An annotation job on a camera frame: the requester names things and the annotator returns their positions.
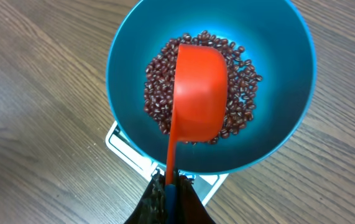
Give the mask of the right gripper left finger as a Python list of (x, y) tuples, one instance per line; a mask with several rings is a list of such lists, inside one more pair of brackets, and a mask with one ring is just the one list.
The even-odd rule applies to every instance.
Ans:
[(165, 208), (165, 177), (158, 170), (149, 182), (133, 213), (125, 224), (164, 224), (167, 222)]

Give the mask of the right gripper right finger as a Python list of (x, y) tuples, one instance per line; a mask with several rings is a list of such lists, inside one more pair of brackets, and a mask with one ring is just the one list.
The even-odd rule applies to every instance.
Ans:
[(215, 224), (204, 208), (193, 188), (193, 179), (174, 171), (174, 183), (177, 187), (177, 199), (173, 222), (176, 224)]

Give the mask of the red scoop with blue handle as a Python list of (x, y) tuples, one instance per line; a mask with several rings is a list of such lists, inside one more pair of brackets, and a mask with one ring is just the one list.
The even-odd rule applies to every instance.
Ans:
[(167, 223), (174, 222), (177, 188), (173, 184), (175, 145), (213, 139), (223, 126), (228, 94), (224, 57), (212, 47), (180, 44), (165, 170)]

